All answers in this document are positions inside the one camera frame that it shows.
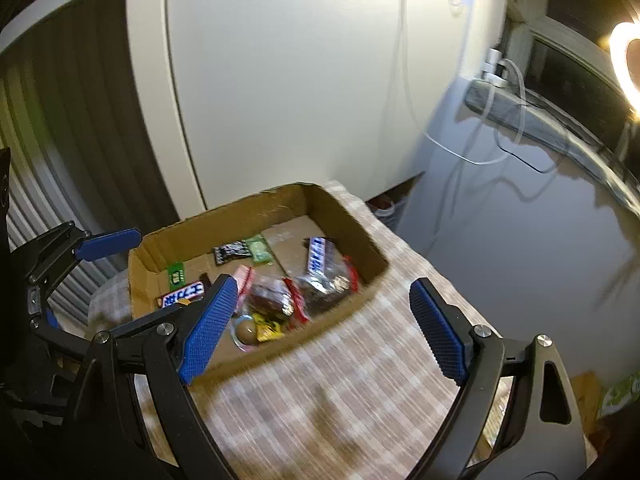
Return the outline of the snickers bar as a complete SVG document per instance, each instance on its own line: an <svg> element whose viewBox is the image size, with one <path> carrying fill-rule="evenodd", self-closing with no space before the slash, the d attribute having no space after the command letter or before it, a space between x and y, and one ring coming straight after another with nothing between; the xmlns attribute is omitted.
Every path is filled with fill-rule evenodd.
<svg viewBox="0 0 640 480"><path fill-rule="evenodd" d="M210 286L210 279L207 273L201 274L194 282L186 284L173 292L168 292L156 298L156 305L159 309L168 308L173 304L190 304L193 301L202 299Z"/></svg>
<svg viewBox="0 0 640 480"><path fill-rule="evenodd" d="M306 247L306 272L326 275L334 260L335 244L329 238L314 236L308 238Z"/></svg>

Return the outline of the pink candy wrapper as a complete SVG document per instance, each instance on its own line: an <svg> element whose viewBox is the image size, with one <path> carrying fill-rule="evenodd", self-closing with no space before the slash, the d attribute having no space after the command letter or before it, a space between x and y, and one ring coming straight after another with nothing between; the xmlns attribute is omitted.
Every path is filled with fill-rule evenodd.
<svg viewBox="0 0 640 480"><path fill-rule="evenodd" d="M241 264L236 268L232 276L236 281L236 288L238 289L238 294L243 295L246 292L248 292L252 287L254 277L255 277L255 269L252 266L246 266L245 264Z"/></svg>

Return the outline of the teal mint ring candy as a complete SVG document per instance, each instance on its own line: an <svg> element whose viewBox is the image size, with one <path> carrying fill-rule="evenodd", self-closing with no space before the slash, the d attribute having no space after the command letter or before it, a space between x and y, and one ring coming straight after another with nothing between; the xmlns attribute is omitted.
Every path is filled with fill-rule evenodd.
<svg viewBox="0 0 640 480"><path fill-rule="evenodd" d="M171 263L167 268L168 284L171 290L176 290L186 284L186 274L181 261Z"/></svg>

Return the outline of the plaid pink tablecloth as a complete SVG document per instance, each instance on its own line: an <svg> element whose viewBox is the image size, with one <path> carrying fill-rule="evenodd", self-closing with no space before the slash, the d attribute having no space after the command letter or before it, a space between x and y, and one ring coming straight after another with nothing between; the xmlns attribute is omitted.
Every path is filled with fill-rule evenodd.
<svg viewBox="0 0 640 480"><path fill-rule="evenodd" d="M130 257L132 270L91 298L89 328L154 307L171 263L203 263L215 275L214 246L301 216L346 240L363 295L335 324L275 356L231 372L211 365L191 396L243 479L405 478L457 393L410 312L410 285L428 278L471 322L484 318L339 183L281 185L149 234Z"/></svg>

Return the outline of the light green candy wrapper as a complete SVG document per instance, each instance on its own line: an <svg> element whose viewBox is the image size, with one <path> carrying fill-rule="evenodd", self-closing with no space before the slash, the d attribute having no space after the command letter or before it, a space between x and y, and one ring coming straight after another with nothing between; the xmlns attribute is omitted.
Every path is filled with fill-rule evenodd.
<svg viewBox="0 0 640 480"><path fill-rule="evenodd" d="M250 252L250 256L252 257L252 261L256 266L270 264L273 262L272 252L262 234L246 238L244 243L246 244L247 249Z"/></svg>

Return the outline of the orange jelly cup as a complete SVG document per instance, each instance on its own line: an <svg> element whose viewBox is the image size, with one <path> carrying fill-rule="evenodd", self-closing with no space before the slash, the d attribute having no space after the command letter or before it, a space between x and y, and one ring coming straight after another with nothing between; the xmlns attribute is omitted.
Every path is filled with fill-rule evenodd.
<svg viewBox="0 0 640 480"><path fill-rule="evenodd" d="M241 351L250 351L258 345L257 325L251 315L232 318L230 333L233 342Z"/></svg>

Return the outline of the brown cardboard box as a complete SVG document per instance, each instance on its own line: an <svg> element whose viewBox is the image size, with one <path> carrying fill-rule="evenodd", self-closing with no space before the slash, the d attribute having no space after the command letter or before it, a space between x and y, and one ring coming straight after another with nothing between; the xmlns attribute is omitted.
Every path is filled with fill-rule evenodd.
<svg viewBox="0 0 640 480"><path fill-rule="evenodd" d="M325 188L279 186L145 235L128 255L134 318L195 304L232 276L232 317L196 367L229 376L358 310L388 262Z"/></svg>

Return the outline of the dark dried fruit clear bag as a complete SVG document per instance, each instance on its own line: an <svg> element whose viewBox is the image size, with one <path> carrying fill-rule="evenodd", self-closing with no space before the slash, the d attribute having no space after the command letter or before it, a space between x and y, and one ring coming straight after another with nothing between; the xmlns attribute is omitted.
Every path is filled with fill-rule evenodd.
<svg viewBox="0 0 640 480"><path fill-rule="evenodd" d="M305 272L284 281L293 297L296 316L303 323L333 309L359 288L357 269L349 258L341 256L307 257Z"/></svg>

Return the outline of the white power strip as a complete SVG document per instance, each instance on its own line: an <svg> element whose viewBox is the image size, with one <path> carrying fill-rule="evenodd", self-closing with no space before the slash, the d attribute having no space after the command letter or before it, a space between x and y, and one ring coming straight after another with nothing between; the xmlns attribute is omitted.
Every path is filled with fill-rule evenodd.
<svg viewBox="0 0 640 480"><path fill-rule="evenodd" d="M482 79L488 84L502 89L509 84L518 82L518 71L515 64L505 58L499 50L490 48L486 54Z"/></svg>

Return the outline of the green white snack bag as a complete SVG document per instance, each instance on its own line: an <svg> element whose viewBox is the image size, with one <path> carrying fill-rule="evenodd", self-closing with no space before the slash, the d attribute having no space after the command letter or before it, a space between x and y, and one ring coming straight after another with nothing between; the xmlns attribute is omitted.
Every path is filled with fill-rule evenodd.
<svg viewBox="0 0 640 480"><path fill-rule="evenodd" d="M598 417L605 418L621 411L627 405L636 402L639 396L640 372L634 372L604 390Z"/></svg>

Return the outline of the grey windowsill cloth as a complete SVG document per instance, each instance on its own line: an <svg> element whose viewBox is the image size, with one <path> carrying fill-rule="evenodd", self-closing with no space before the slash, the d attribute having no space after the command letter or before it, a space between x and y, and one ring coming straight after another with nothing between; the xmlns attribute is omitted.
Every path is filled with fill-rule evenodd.
<svg viewBox="0 0 640 480"><path fill-rule="evenodd" d="M482 114L489 90L488 82L474 79L466 89L464 104L469 110ZM527 102L524 132L528 140L536 141L545 148L556 151L582 167L593 180L603 185L620 206L639 219L639 181L614 154L578 122L551 103L544 102L535 94L534 102ZM518 133L520 124L520 98L509 91L495 90L494 102L487 118Z"/></svg>

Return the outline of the packaged sponge cake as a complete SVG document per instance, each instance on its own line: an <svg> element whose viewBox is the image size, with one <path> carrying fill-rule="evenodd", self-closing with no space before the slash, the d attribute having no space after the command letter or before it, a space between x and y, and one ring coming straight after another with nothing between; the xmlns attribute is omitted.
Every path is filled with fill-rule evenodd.
<svg viewBox="0 0 640 480"><path fill-rule="evenodd" d="M492 399L491 408L480 440L478 440L475 451L472 455L471 464L488 460L491 451L496 444L500 428L503 423L506 407L508 406L513 377L501 377L498 382L498 388Z"/></svg>

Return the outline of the white wardrobe cabinet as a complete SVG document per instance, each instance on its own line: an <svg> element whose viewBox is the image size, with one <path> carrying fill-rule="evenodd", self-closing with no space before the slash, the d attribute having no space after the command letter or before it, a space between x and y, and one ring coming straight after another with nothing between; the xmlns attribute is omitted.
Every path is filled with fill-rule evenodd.
<svg viewBox="0 0 640 480"><path fill-rule="evenodd" d="M461 0L126 0L142 114L180 218L288 182L409 179L457 75Z"/></svg>

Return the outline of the yellow candy wrapper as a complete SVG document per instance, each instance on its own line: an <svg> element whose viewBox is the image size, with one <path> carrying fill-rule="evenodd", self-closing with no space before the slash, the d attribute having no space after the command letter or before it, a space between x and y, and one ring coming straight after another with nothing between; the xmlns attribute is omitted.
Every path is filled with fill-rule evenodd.
<svg viewBox="0 0 640 480"><path fill-rule="evenodd" d="M272 318L268 318L268 316L254 312L252 314L252 319L255 323L256 339L260 344L263 342L279 340L284 337L281 324Z"/></svg>

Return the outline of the black small candy wrapper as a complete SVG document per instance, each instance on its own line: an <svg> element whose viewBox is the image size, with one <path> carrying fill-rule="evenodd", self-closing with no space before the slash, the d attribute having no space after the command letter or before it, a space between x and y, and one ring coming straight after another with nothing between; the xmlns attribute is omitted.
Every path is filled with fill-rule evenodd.
<svg viewBox="0 0 640 480"><path fill-rule="evenodd" d="M222 244L213 248L213 256L216 266L240 259L250 258L252 253L244 240L236 240L235 242Z"/></svg>

